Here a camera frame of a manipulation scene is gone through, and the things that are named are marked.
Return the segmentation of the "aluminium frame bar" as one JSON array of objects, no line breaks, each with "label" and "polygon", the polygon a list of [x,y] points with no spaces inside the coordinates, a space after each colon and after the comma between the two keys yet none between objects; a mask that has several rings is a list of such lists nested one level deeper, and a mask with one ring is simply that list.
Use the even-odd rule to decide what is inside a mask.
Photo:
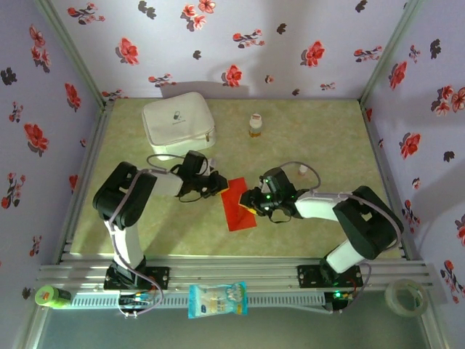
[{"label": "aluminium frame bar", "polygon": [[429,305],[421,315],[421,320],[429,349],[450,349],[442,318],[434,304],[434,297],[430,291],[426,292],[426,298]]},{"label": "aluminium frame bar", "polygon": [[41,339],[41,333],[44,330],[49,310],[45,307],[38,306],[32,312],[32,315],[26,323],[23,336],[18,345],[18,349],[38,349]]}]

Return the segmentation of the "amber pill bottle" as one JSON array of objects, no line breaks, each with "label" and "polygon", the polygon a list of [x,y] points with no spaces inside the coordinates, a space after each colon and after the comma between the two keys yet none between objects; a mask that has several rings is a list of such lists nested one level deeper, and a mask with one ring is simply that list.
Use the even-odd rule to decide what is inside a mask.
[{"label": "amber pill bottle", "polygon": [[251,137],[258,137],[262,132],[262,116],[258,113],[252,114],[249,119],[249,135]]}]

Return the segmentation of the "aluminium frame post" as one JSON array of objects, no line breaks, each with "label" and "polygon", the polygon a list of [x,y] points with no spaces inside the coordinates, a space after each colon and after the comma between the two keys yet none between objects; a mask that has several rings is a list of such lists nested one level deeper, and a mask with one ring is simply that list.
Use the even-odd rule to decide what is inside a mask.
[{"label": "aluminium frame post", "polygon": [[93,98],[96,100],[101,111],[105,109],[106,102],[103,101],[97,85],[92,78],[92,75],[87,68],[83,57],[78,51],[73,39],[71,38],[68,29],[65,27],[64,22],[52,4],[52,0],[33,0],[34,4],[43,15],[44,19],[48,22],[51,29],[57,35],[61,47],[64,49],[69,61],[76,69],[79,76],[84,80],[86,87],[91,92]]},{"label": "aluminium frame post", "polygon": [[383,70],[388,66],[389,60],[392,56],[396,53],[397,47],[399,46],[400,42],[402,41],[403,37],[407,33],[411,23],[414,21],[418,11],[422,7],[423,3],[426,0],[406,0],[405,8],[403,10],[403,14],[400,17],[397,25],[395,26],[392,35],[387,42],[387,45],[384,48],[384,51],[379,58],[376,67],[373,70],[365,88],[361,94],[361,96],[357,99],[359,105],[364,105],[365,102],[368,100],[371,92],[376,86],[376,82],[379,79]]}]

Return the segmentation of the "clear tape roll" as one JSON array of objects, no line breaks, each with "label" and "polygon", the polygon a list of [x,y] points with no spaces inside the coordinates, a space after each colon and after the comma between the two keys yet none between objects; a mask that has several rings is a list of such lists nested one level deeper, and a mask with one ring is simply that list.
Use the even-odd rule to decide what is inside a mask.
[{"label": "clear tape roll", "polygon": [[417,317],[429,306],[425,288],[411,279],[399,279],[388,285],[384,293],[389,309],[402,317]]}]

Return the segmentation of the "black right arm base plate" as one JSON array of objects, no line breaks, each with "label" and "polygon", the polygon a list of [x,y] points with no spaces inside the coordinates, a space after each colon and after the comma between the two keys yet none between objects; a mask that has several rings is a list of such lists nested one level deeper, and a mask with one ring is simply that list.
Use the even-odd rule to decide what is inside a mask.
[{"label": "black right arm base plate", "polygon": [[336,273],[327,265],[299,265],[296,267],[297,280],[302,289],[352,287],[363,285],[360,267],[352,266],[343,273]]}]

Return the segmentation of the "red paper sheet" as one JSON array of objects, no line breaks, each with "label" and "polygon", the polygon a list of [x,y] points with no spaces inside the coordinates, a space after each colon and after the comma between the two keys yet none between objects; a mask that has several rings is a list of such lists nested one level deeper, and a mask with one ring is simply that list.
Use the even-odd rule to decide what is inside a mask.
[{"label": "red paper sheet", "polygon": [[239,204],[241,195],[247,191],[245,178],[229,180],[228,186],[221,198],[229,232],[255,228],[255,216]]}]

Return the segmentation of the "green cylindrical can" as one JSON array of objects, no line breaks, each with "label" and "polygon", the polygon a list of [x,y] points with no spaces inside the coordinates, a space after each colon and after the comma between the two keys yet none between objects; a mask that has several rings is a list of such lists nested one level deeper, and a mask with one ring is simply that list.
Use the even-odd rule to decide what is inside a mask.
[{"label": "green cylindrical can", "polygon": [[64,289],[44,285],[36,291],[34,300],[37,305],[53,309],[68,307],[72,302],[72,295]]}]

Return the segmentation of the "aluminium table edge rail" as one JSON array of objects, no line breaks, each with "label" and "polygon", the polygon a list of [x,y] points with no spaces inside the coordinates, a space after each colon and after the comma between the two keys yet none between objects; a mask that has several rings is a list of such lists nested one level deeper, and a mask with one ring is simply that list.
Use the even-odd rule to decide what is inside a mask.
[{"label": "aluminium table edge rail", "polygon": [[397,187],[392,176],[392,170],[389,166],[386,153],[384,152],[384,146],[379,145],[381,136],[379,135],[376,127],[374,126],[374,123],[368,120],[366,114],[368,109],[364,106],[364,104],[361,101],[358,102],[361,113],[363,115],[365,128],[371,141],[371,146],[376,159],[376,163],[379,168],[379,174],[381,176],[381,181],[384,186],[384,192],[386,193],[387,201],[389,202],[389,207],[399,218],[400,222],[403,224],[404,230],[402,233],[402,240],[398,249],[400,250],[403,259],[418,260],[419,257],[416,253],[415,246],[412,245],[411,241],[410,226],[402,213],[403,202],[400,200],[400,196],[397,192]]},{"label": "aluminium table edge rail", "polygon": [[69,253],[70,247],[72,246],[76,229],[78,227],[79,217],[86,201],[89,183],[92,178],[92,173],[97,162],[114,104],[114,102],[106,102],[96,116],[92,132],[87,140],[86,152],[80,172],[78,173],[77,184],[66,212],[60,239],[57,242],[57,247],[54,251],[54,257],[52,258],[53,265],[59,265],[62,262],[63,255]]}]

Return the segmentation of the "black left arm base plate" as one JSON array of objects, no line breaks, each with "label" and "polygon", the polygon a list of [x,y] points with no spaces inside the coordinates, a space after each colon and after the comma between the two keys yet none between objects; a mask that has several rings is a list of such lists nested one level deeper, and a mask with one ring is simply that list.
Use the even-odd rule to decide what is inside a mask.
[{"label": "black left arm base plate", "polygon": [[[143,267],[139,271],[151,281],[155,281],[162,290],[168,289],[170,268]],[[128,269],[122,268],[120,265],[111,265],[107,269],[103,284],[103,289],[110,291],[147,291],[152,288],[155,288],[155,286],[151,282]]]}]

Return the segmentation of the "blue snack packet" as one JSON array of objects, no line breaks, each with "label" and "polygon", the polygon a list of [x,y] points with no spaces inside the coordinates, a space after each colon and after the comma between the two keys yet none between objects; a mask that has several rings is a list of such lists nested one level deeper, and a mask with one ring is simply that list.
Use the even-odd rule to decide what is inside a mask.
[{"label": "blue snack packet", "polygon": [[248,314],[247,286],[244,281],[213,286],[190,285],[188,318],[233,313]]}]

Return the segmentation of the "white zip pouch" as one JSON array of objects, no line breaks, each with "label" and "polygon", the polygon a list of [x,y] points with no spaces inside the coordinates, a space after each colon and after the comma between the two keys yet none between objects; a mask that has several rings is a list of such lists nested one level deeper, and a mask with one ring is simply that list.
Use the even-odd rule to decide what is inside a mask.
[{"label": "white zip pouch", "polygon": [[142,108],[145,133],[161,161],[215,145],[217,131],[204,97],[188,92],[148,103]]}]

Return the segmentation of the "long aluminium base rail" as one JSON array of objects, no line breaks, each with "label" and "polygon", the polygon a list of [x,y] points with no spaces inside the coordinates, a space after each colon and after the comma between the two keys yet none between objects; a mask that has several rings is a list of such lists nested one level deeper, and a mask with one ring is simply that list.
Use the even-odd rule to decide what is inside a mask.
[{"label": "long aluminium base rail", "polygon": [[[67,254],[59,265],[40,267],[35,285],[50,284],[73,291],[101,291],[111,259],[106,254]],[[215,285],[246,282],[251,292],[352,291],[352,287],[299,287],[296,267],[318,265],[315,258],[298,257],[186,257],[166,256],[147,261],[149,267],[170,268],[167,292],[183,293],[191,284]],[[384,290],[399,279],[414,280],[426,289],[437,280],[429,265],[420,260],[377,259],[360,266],[368,291]]]}]

